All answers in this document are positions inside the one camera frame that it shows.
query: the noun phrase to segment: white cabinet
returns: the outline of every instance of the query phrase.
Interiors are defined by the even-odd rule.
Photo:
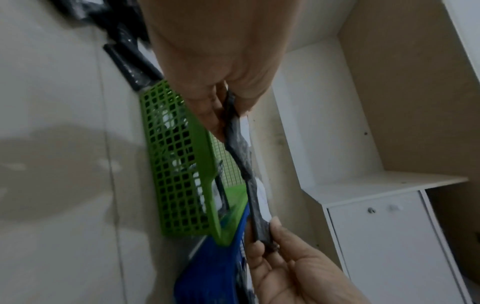
[[[372,303],[465,303],[419,191],[328,209],[346,269]]]

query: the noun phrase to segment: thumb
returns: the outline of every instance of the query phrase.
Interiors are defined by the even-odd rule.
[[[304,257],[318,256],[319,251],[308,245],[301,238],[284,228],[278,217],[270,222],[270,231],[275,242],[280,245],[282,253],[297,261]]]

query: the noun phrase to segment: beige wall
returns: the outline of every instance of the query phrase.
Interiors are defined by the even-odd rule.
[[[471,179],[429,196],[480,282],[480,85],[443,5],[359,0],[339,39],[385,168]]]

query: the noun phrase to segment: green mesh basket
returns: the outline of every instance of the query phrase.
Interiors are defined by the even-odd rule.
[[[248,201],[234,160],[167,81],[143,93],[140,104],[162,233],[211,234],[217,244],[228,246]],[[219,215],[219,197],[213,186],[220,161],[229,204],[223,216]]]

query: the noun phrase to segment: hand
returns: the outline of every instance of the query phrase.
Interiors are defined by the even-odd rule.
[[[369,300],[323,253],[282,227],[270,222],[280,253],[263,257],[265,246],[252,242],[250,224],[245,230],[246,258],[260,304],[368,304]]]
[[[277,71],[301,0],[139,0],[170,86],[224,140],[226,84],[245,114]]]

